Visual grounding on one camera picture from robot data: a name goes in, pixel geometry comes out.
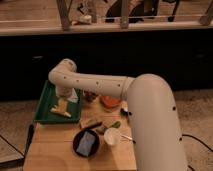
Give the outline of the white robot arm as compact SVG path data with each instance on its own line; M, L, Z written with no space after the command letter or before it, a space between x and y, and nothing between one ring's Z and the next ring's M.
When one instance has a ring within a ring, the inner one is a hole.
M49 72L48 79L59 97L69 97L77 88L127 102L138 171L187 171L176 102L162 77L82 74L74 61L64 59Z

